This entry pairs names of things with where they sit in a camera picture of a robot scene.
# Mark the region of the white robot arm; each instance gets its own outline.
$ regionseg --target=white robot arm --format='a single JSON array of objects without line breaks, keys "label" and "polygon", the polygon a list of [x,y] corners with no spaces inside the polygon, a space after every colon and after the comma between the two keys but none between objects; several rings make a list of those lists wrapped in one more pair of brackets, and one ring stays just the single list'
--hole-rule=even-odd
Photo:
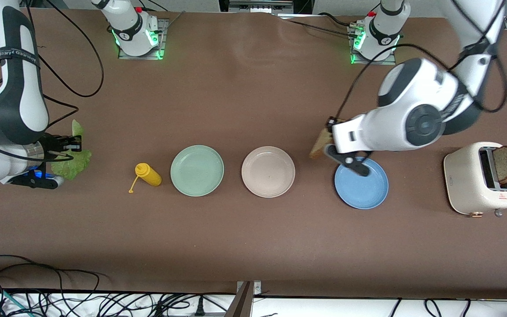
[{"label": "white robot arm", "polygon": [[130,56],[142,56],[158,45],[158,18],[135,9],[130,0],[91,0],[113,28],[118,46]]},{"label": "white robot arm", "polygon": [[55,159],[48,151],[79,150],[80,138],[45,133],[48,110],[32,24],[17,0],[0,0],[0,182],[56,188],[63,179],[34,179],[34,169]]},{"label": "white robot arm", "polygon": [[[458,12],[453,1],[481,30],[488,30],[485,36]],[[453,70],[460,81],[423,58],[407,60],[394,67],[378,91],[378,108],[349,121],[330,124],[335,146],[328,146],[326,153],[332,159],[354,169],[351,164],[358,151],[414,150],[435,142],[443,134],[463,131],[475,123],[481,109],[473,105],[468,92],[477,100],[481,99],[487,70],[496,54],[503,8],[498,0],[484,1],[482,10],[475,0],[444,0],[441,8],[463,48],[459,56],[461,62]],[[382,9],[375,18],[388,16],[381,12]],[[368,36],[365,42],[368,40],[371,41],[366,49],[374,52],[374,56],[385,49],[377,44],[380,40],[374,36]]]}]

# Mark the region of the gray floor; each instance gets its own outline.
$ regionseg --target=gray floor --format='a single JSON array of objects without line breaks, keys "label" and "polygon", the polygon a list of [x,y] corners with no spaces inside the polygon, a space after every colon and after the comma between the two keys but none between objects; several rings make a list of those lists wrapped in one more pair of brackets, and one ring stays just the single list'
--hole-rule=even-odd
[{"label": "gray floor", "polygon": [[[140,6],[139,0],[131,0]],[[160,10],[148,0],[142,0],[145,6]],[[378,0],[307,0],[314,1],[314,12],[329,12],[333,15],[364,15],[373,8]],[[441,17],[436,2],[440,0],[410,0],[411,16]],[[171,11],[219,12],[218,0],[154,0]],[[93,9],[90,0],[53,0],[53,3],[65,4],[69,8]]]}]

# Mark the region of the table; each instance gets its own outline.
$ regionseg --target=table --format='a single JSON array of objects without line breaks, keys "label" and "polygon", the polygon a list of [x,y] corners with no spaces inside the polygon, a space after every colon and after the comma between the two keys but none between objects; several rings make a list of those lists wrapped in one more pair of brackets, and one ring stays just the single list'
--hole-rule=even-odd
[{"label": "table", "polygon": [[[80,107],[74,118],[93,156],[55,191],[0,184],[0,253],[106,273],[100,289],[107,290],[235,291],[237,280],[261,280],[270,295],[507,297],[507,212],[455,213],[442,174],[444,155],[459,147],[507,144],[507,107],[421,150],[374,153],[390,191],[376,209],[355,210],[336,195],[337,165],[308,158],[362,68],[350,64],[345,38],[268,14],[185,13],[169,29],[164,60],[118,60],[100,12],[65,12],[100,52],[105,83],[97,96],[79,98],[43,67],[43,88]],[[90,92],[99,82],[90,46],[57,12],[33,15],[40,54]],[[302,21],[341,30],[327,18]],[[410,18],[403,31],[404,42],[456,60],[458,41],[445,20]],[[507,31],[500,47],[507,70]],[[400,48],[396,56],[420,54]],[[343,117],[376,106],[388,70],[369,68]],[[494,68],[487,106],[501,92]],[[52,118],[67,111],[48,108]],[[50,132],[70,133],[70,120]],[[213,147],[225,164],[219,188],[205,197],[184,196],[169,180],[172,159],[193,144]],[[262,199],[242,183],[242,160],[260,146],[294,160],[294,185],[281,197]],[[129,195],[139,162],[164,182],[137,183]],[[39,270],[7,276],[9,287],[58,287],[55,275]],[[65,288],[92,287],[89,277],[72,279]]]}]

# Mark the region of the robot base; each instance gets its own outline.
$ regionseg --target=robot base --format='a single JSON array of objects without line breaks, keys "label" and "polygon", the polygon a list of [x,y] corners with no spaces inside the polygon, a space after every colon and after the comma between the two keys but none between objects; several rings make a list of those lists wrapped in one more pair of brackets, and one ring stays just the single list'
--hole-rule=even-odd
[{"label": "robot base", "polygon": [[[353,48],[354,39],[350,38],[349,40],[349,49],[352,58],[352,64],[368,64],[369,60],[364,58],[361,53],[359,53],[356,49]],[[396,60],[394,58],[394,52],[391,52],[390,55],[385,60],[379,60],[372,62],[373,65],[396,65]]]},{"label": "robot base", "polygon": [[158,45],[152,48],[147,54],[141,56],[130,56],[126,54],[120,47],[118,49],[119,59],[143,59],[143,60],[159,60],[163,59],[165,52],[165,41],[167,40],[167,26],[169,26],[169,19],[158,19]]}]

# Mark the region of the green lettuce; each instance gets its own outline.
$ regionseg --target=green lettuce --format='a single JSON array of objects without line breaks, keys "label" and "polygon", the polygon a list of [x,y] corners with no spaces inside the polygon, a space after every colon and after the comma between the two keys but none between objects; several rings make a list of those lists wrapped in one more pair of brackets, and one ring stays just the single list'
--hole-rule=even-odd
[{"label": "green lettuce", "polygon": [[[72,135],[81,135],[83,138],[83,132],[83,128],[79,122],[73,120]],[[82,150],[81,152],[72,152],[72,150],[67,150],[64,153],[73,156],[74,159],[64,162],[52,162],[50,163],[50,167],[53,174],[72,180],[89,165],[91,151]]]}]

